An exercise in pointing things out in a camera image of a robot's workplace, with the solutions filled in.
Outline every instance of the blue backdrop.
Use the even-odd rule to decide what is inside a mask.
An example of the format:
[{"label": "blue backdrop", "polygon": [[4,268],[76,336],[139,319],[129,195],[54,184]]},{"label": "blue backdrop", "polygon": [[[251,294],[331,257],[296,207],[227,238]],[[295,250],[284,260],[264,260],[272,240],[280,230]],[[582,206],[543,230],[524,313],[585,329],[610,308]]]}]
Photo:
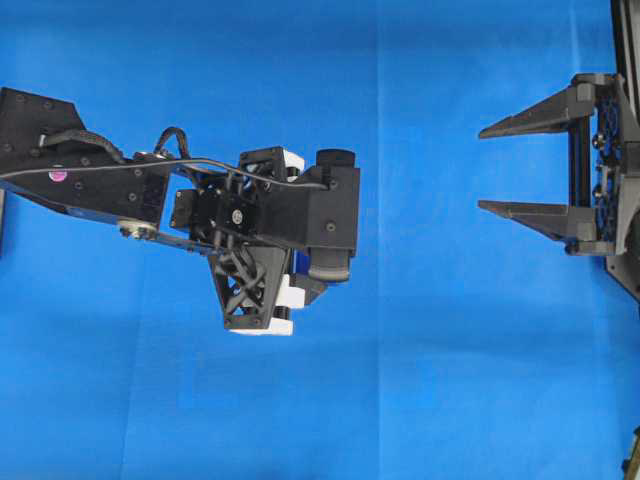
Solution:
[{"label": "blue backdrop", "polygon": [[566,201],[565,138],[476,135],[614,70],[608,2],[0,7],[0,85],[73,101],[128,154],[175,124],[196,154],[362,168],[352,280],[291,338],[226,334],[201,258],[11,196],[1,480],[620,476],[637,306],[475,206]]}]

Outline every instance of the black cable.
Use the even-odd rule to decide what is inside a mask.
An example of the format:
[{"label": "black cable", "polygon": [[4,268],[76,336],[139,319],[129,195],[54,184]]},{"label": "black cable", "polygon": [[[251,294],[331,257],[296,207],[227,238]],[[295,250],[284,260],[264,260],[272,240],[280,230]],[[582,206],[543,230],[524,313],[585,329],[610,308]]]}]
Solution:
[{"label": "black cable", "polygon": [[187,134],[184,133],[184,130],[178,127],[168,127],[164,132],[162,132],[162,135],[160,135],[160,138],[156,142],[153,153],[160,153],[165,143],[167,143],[173,135],[175,135],[178,140],[180,156],[187,159],[191,158],[191,155],[189,154],[189,145],[187,144]]},{"label": "black cable", "polygon": [[116,163],[124,164],[122,152],[118,150],[113,143],[103,136],[89,132],[88,130],[65,130],[64,132],[48,135],[42,140],[42,146],[51,147],[70,140],[104,148]]},{"label": "black cable", "polygon": [[[155,155],[142,155],[143,158],[157,158]],[[22,175],[33,175],[36,173],[49,173],[49,172],[103,172],[107,170],[129,170],[135,168],[151,168],[151,167],[163,167],[166,165],[188,165],[195,163],[204,163],[206,165],[212,165],[214,167],[222,168],[227,170],[228,172],[236,173],[238,175],[242,175],[245,177],[253,178],[256,180],[260,180],[261,182],[271,183],[273,185],[278,185],[280,187],[286,188],[312,188],[314,190],[328,190],[329,187],[323,183],[289,183],[282,182],[280,180],[275,180],[270,177],[264,177],[262,175],[256,175],[255,173],[247,172],[246,170],[242,170],[240,168],[232,167],[224,162],[219,162],[217,160],[212,160],[210,158],[190,158],[190,159],[164,159],[157,160],[147,163],[125,163],[118,165],[102,165],[102,166],[87,166],[87,167],[48,167],[48,168],[32,168],[32,169],[24,169],[24,170],[16,170],[14,172],[2,173],[0,174],[0,180],[6,180],[8,178],[19,177]]]}]

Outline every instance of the white plastic part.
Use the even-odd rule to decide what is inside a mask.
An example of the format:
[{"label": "white plastic part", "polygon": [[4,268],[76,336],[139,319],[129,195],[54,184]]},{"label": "white plastic part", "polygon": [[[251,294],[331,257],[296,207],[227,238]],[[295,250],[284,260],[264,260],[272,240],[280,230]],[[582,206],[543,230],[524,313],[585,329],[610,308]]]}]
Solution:
[{"label": "white plastic part", "polygon": [[240,335],[280,335],[290,337],[293,335],[293,322],[291,320],[285,320],[283,318],[272,318],[269,328],[267,329],[255,329],[255,330],[229,330],[233,333],[239,333]]},{"label": "white plastic part", "polygon": [[[278,296],[276,298],[276,306],[292,309],[304,308],[305,296],[306,291],[304,288],[292,287],[291,277],[289,275],[283,275],[280,290],[278,290]],[[274,317],[271,319],[271,323],[267,329],[242,329],[229,331],[239,333],[240,335],[291,336],[293,335],[293,322],[291,320],[285,320],[284,318]]]},{"label": "white plastic part", "polygon": [[276,298],[277,307],[304,308],[305,297],[304,288],[292,287],[291,277],[289,275],[282,276],[282,283]]},{"label": "white plastic part", "polygon": [[141,222],[140,220],[119,220],[118,228],[124,228],[132,233],[136,233],[138,229],[156,232],[157,228],[152,223]]},{"label": "white plastic part", "polygon": [[[304,171],[304,158],[302,158],[300,155],[296,155],[295,153],[290,152],[286,148],[284,148],[283,150],[284,150],[284,166],[286,168],[289,168],[289,167],[297,168],[301,172]],[[287,177],[287,180],[290,182],[293,182],[296,178],[298,177],[297,176]]]}]

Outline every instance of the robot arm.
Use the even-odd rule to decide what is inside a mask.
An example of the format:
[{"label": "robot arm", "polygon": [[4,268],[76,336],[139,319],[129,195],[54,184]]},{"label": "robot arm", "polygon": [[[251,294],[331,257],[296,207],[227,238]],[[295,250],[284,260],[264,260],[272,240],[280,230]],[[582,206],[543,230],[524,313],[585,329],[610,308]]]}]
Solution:
[{"label": "robot arm", "polygon": [[[164,149],[173,135],[178,158]],[[172,174],[192,183],[177,192],[170,223],[186,236],[159,229]],[[152,153],[128,159],[87,131],[73,104],[0,91],[0,187],[125,237],[206,256],[224,326],[237,333],[291,334],[291,309],[349,279],[359,185],[346,150],[319,151],[307,170],[282,147],[242,153],[232,167],[191,158],[174,127]]]},{"label": "robot arm", "polygon": [[[576,75],[569,87],[484,129],[480,138],[568,133],[565,205],[494,202],[479,207],[565,243],[569,255],[605,257],[605,268],[640,301],[640,107],[635,38],[640,2],[613,0],[618,71]],[[597,115],[591,138],[590,117]],[[597,185],[591,188],[591,148]]]}]

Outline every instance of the screw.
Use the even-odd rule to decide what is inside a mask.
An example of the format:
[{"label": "screw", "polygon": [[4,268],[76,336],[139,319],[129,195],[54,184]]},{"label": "screw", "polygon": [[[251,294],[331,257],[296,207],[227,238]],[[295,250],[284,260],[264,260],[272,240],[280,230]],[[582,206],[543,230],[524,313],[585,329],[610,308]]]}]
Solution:
[{"label": "screw", "polygon": [[598,150],[602,150],[604,148],[604,146],[606,145],[606,139],[605,136],[602,132],[598,132],[593,136],[593,139],[591,140],[591,144],[593,145],[593,148],[596,148]]},{"label": "screw", "polygon": [[240,225],[242,223],[242,212],[240,210],[234,210],[231,214],[231,221],[236,225]]}]

